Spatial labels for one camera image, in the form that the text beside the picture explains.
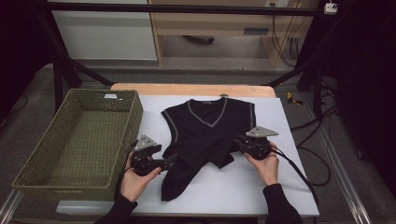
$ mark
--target person's left hand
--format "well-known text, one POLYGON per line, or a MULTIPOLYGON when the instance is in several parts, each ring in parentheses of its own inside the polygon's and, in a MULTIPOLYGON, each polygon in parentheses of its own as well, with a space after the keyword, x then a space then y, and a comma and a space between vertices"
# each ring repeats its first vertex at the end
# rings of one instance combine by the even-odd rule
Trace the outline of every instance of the person's left hand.
MULTIPOLYGON (((128 161, 125 165, 125 170, 130 168, 133 154, 133 152, 129 154, 128 161)), ((136 202, 140 195, 142 195, 149 181, 154 179, 160 173, 160 171, 161 168, 158 167, 151 171, 151 173, 148 175, 140 176, 137 175, 132 169, 128 169, 123 176, 120 187, 122 196, 132 203, 136 202)))

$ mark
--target basket handle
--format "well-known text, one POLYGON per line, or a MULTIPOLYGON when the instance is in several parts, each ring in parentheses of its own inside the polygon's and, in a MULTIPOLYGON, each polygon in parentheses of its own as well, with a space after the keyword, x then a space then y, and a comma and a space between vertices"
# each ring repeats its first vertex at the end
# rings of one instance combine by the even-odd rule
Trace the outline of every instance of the basket handle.
POLYGON ((57 194, 65 194, 65 193, 76 193, 77 194, 77 193, 82 193, 82 190, 57 189, 53 192, 57 193, 57 194))

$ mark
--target wall outlet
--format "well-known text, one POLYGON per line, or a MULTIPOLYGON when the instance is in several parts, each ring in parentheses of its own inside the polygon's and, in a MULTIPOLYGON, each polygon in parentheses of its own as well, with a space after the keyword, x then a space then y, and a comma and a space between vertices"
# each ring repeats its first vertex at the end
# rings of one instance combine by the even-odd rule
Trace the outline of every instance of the wall outlet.
POLYGON ((324 6, 324 14, 335 15, 337 13, 338 5, 334 3, 327 3, 324 6))
POLYGON ((267 0, 265 2, 266 7, 277 7, 277 0, 267 0))

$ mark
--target hand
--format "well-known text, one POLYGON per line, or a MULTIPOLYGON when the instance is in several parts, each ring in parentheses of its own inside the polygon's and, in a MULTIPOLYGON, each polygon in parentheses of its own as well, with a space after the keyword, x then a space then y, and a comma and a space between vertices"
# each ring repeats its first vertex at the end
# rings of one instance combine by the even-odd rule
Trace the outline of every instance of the hand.
POLYGON ((125 172, 122 179, 120 192, 122 196, 134 203, 140 195, 142 195, 149 181, 154 179, 160 173, 161 168, 158 167, 145 176, 137 175, 132 169, 129 169, 132 161, 132 155, 133 152, 129 154, 128 161, 125 165, 125 170, 128 170, 125 172))
MULTIPOLYGON (((272 149, 276 149, 276 145, 270 142, 272 149)), ((254 165, 256 168, 259 178, 262 180, 265 186, 273 185, 277 183, 277 168, 279 165, 279 159, 276 157, 275 152, 271 152, 267 158, 262 161, 256 161, 248 153, 244 153, 247 160, 254 165)))

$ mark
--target gray floor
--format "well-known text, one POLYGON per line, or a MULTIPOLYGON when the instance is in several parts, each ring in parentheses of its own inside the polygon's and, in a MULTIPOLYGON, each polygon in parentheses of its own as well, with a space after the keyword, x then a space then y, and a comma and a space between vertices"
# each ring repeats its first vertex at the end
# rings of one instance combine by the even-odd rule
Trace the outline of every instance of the gray floor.
MULTIPOLYGON (((157 66, 126 66, 122 69, 97 68, 103 76, 119 82, 178 82, 178 83, 243 83, 259 85, 273 80, 291 68, 280 64, 277 68, 268 66, 265 52, 260 49, 258 38, 216 37, 212 45, 200 40, 173 36, 167 40, 164 63, 157 66)), ((287 92, 297 100, 303 97, 296 92, 294 80, 276 88, 276 95, 282 101, 290 127, 311 120, 309 107, 289 104, 287 92)), ((26 106, 7 118, 7 127, 0 131, 0 203, 8 196, 10 183, 23 163, 29 157, 39 138, 46 130, 53 116, 53 79, 49 69, 40 71, 35 80, 16 104, 18 108, 26 99, 26 106)), ((332 97, 324 98, 323 110, 334 104, 332 97)), ((293 132, 294 141, 300 143, 313 127, 293 132)), ((346 167, 353 185, 361 197, 372 223, 396 223, 396 201, 382 182, 374 166, 358 159, 350 133, 341 118, 332 115, 322 124, 331 138, 332 145, 346 167)), ((304 144, 319 154, 328 164, 325 148, 317 134, 304 144)), ((322 182, 326 178, 323 163, 306 151, 299 151, 308 179, 322 182)), ((315 187, 319 197, 319 223, 356 223, 347 200, 332 172, 331 182, 324 187, 315 187)), ((62 221, 92 221, 97 217, 69 217, 55 212, 56 202, 46 202, 23 197, 15 218, 37 218, 62 221)))

